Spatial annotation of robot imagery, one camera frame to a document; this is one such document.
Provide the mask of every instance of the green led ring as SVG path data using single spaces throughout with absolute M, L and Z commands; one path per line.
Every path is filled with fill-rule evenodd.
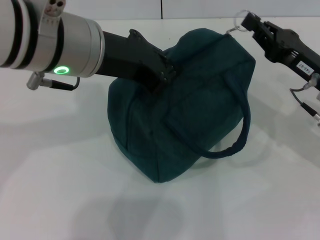
M 67 74 L 68 72 L 70 72 L 70 69 L 66 66 L 60 66 L 54 70 L 54 73 L 59 75 Z

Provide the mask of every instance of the sticker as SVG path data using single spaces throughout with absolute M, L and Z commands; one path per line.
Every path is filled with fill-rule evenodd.
M 309 76 L 313 74 L 315 71 L 311 67 L 309 67 L 307 64 L 305 64 L 303 61 L 300 61 L 297 67 L 301 69 L 303 72 L 305 72 L 306 74 L 308 74 Z

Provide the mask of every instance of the bag strap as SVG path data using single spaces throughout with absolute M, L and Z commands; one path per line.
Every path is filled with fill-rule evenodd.
M 207 151 L 196 145 L 193 139 L 189 137 L 190 135 L 187 133 L 187 131 L 173 118 L 170 118 L 166 121 L 167 126 L 177 135 L 180 141 L 185 143 L 193 152 L 207 159 L 221 159 L 232 156 L 240 152 L 245 147 L 248 139 L 251 123 L 251 112 L 247 93 L 244 91 L 243 87 L 237 82 L 235 75 L 227 72 L 224 76 L 225 83 L 230 88 L 234 97 L 239 102 L 243 114 L 242 131 L 237 141 L 231 147 L 219 152 Z

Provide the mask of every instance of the bag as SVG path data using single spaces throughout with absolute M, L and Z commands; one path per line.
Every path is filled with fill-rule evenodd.
M 156 183 L 170 181 L 200 157 L 220 159 L 241 151 L 251 114 L 247 91 L 255 59 L 229 34 L 197 29 L 165 51 L 182 67 L 160 95 L 128 79 L 109 88 L 108 119 L 123 154 Z M 243 118 L 238 140 L 209 150 Z

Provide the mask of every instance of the teal duffel bag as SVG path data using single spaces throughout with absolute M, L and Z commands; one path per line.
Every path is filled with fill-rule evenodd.
M 187 33 L 165 54 L 182 72 L 161 94 L 119 78 L 108 96 L 116 144 L 156 183 L 178 177 L 200 157 L 220 159 L 244 148 L 251 121 L 247 91 L 256 65 L 231 35 L 208 29 Z M 241 119 L 238 140 L 210 152 Z

